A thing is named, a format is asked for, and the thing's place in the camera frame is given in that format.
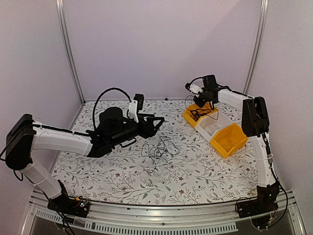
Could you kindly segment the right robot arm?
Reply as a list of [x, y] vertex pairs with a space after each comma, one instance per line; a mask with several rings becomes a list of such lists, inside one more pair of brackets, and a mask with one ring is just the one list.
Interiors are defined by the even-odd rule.
[[269, 118], [266, 103], [263, 97], [252, 97], [219, 85], [215, 75], [206, 75], [199, 78], [203, 87], [194, 84], [197, 78], [185, 85], [185, 88], [194, 95], [194, 102], [203, 107], [205, 103], [214, 105], [218, 102], [226, 103], [242, 113], [241, 128], [248, 137], [254, 151], [258, 169], [257, 195], [253, 202], [256, 213], [264, 213], [272, 205], [271, 198], [279, 193], [279, 180], [273, 169], [273, 155], [269, 144]]

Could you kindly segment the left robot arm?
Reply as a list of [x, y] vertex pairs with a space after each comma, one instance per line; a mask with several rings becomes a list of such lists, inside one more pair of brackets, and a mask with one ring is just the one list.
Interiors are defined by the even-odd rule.
[[153, 114], [129, 113], [128, 117], [118, 107], [107, 108], [99, 115], [94, 130], [76, 132], [43, 125], [24, 114], [7, 134], [6, 146], [1, 152], [6, 165], [19, 171], [41, 189], [61, 212], [69, 212], [73, 203], [67, 198], [61, 184], [32, 156], [32, 150], [56, 150], [101, 158], [117, 145], [122, 148], [136, 142], [136, 137], [156, 135], [164, 123], [163, 117]]

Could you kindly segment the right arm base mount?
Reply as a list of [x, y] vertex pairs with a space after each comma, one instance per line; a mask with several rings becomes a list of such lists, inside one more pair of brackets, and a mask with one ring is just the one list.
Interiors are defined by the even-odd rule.
[[267, 215], [252, 219], [252, 225], [259, 230], [268, 229], [274, 215], [270, 215], [270, 212], [275, 212], [278, 209], [276, 202], [277, 195], [279, 194], [279, 188], [276, 186], [264, 188], [257, 186], [257, 198], [248, 199], [247, 201], [236, 202], [235, 211], [240, 218], [251, 217], [267, 213]]

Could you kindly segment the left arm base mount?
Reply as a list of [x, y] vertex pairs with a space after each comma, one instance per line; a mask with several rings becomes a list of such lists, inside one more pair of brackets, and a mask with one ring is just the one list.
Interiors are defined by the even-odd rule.
[[58, 183], [61, 186], [61, 195], [55, 199], [49, 199], [47, 208], [59, 213], [87, 218], [90, 200], [82, 196], [76, 198], [69, 197], [64, 184], [60, 180], [58, 180]]

